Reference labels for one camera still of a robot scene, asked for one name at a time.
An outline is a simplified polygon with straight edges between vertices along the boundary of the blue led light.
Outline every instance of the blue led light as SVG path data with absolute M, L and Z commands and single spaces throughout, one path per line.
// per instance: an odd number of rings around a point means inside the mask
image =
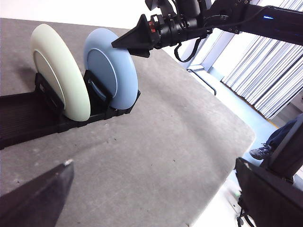
M 265 15 L 263 18 L 264 18 L 264 19 L 271 19 L 271 20 L 273 20 L 273 19 L 274 19 L 273 17 L 271 17 L 271 16 L 267 16 L 267 15 Z

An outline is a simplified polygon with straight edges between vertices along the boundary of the leg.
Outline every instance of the leg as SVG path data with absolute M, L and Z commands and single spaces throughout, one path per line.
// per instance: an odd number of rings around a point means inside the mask
M 276 149 L 279 146 L 279 144 L 282 142 L 282 140 L 285 138 L 285 136 L 288 134 L 288 132 L 291 130 L 291 128 L 294 126 L 294 124 L 297 122 L 298 117 L 301 115 L 302 114 L 298 115 L 295 119 L 287 122 L 286 125 L 276 130 L 268 138 L 266 143 L 272 146 L 273 149 Z

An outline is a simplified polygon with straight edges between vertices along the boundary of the table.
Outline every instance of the table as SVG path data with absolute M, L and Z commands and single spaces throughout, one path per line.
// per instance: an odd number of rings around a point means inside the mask
M 1 19 L 1 95 L 34 90 L 29 39 L 41 23 Z M 47 24 L 84 73 L 84 41 L 97 27 Z M 57 227 L 194 223 L 254 133 L 164 51 L 133 60 L 142 94 L 132 112 L 5 148 L 2 194 L 72 158 L 75 178 Z

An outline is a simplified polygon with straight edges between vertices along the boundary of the person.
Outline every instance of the person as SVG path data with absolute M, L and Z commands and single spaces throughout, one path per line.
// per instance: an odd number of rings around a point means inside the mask
M 288 134 L 288 132 L 291 130 L 291 128 L 294 126 L 294 124 L 297 122 L 298 118 L 302 116 L 302 114 L 298 115 L 295 119 L 287 122 L 284 126 L 274 131 L 266 143 L 262 143 L 262 147 L 250 150 L 250 155 L 257 159 L 262 160 L 266 157 L 272 155 L 275 151 L 275 149 L 279 146 L 279 144 L 282 142 L 284 137 Z

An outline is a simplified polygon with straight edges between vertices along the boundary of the shoe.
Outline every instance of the shoe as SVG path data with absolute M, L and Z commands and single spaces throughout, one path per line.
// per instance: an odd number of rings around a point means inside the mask
M 257 160 L 262 160 L 265 159 L 266 157 L 270 156 L 273 151 L 272 151 L 272 147 L 267 144 L 267 143 L 262 143 L 262 147 L 257 148 L 257 149 L 253 149 L 250 151 L 250 155 L 257 159 Z

